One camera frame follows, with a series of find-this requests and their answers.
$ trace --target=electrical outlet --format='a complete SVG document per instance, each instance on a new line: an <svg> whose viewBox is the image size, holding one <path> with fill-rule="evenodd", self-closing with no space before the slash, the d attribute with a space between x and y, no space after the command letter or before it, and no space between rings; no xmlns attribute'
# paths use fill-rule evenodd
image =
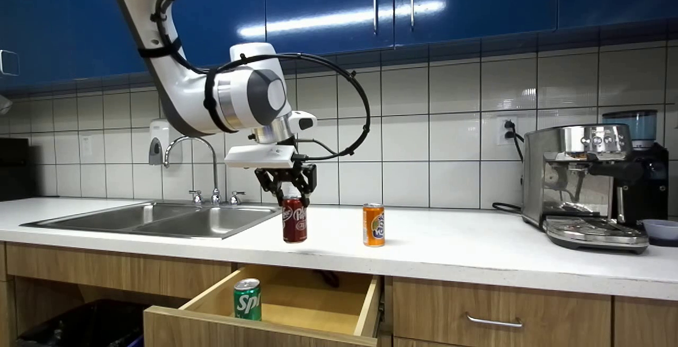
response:
<svg viewBox="0 0 678 347"><path fill-rule="evenodd" d="M520 128L518 128L518 117L516 116L501 116L497 118L497 146L514 146L513 138L506 138L506 132L511 131L508 128L504 127L504 124L507 121L513 122L516 126L516 132L520 133Z"/></svg>

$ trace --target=sprite can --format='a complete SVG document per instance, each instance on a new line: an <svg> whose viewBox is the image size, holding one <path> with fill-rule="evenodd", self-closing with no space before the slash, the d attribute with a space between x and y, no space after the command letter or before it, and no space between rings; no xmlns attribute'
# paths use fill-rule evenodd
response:
<svg viewBox="0 0 678 347"><path fill-rule="evenodd" d="M244 279L233 290L233 307L236 318L261 321L261 282Z"/></svg>

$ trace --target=stainless steel sink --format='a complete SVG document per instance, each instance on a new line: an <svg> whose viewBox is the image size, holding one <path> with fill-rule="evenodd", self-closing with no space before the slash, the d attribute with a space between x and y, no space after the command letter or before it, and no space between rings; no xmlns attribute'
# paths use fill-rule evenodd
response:
<svg viewBox="0 0 678 347"><path fill-rule="evenodd" d="M237 205L196 207L174 202L148 202L22 224L37 228L89 230L167 237L227 238L280 214L277 207Z"/></svg>

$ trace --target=trash can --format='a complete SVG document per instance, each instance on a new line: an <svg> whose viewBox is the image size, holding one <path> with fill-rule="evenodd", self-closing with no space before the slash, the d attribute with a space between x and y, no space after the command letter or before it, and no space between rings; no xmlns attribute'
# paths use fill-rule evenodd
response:
<svg viewBox="0 0 678 347"><path fill-rule="evenodd" d="M142 347L146 307L100 299L28 330L16 347Z"/></svg>

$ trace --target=soda can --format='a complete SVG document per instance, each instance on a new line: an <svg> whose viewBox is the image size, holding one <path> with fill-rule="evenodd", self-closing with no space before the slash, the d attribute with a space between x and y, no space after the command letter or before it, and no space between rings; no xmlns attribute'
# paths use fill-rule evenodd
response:
<svg viewBox="0 0 678 347"><path fill-rule="evenodd" d="M299 197L283 198L283 240L302 243L307 238L306 208Z"/></svg>
<svg viewBox="0 0 678 347"><path fill-rule="evenodd" d="M368 203L363 205L363 244L383 246L383 205Z"/></svg>
<svg viewBox="0 0 678 347"><path fill-rule="evenodd" d="M233 287L233 307L236 318L261 321L261 282L244 279Z"/></svg>

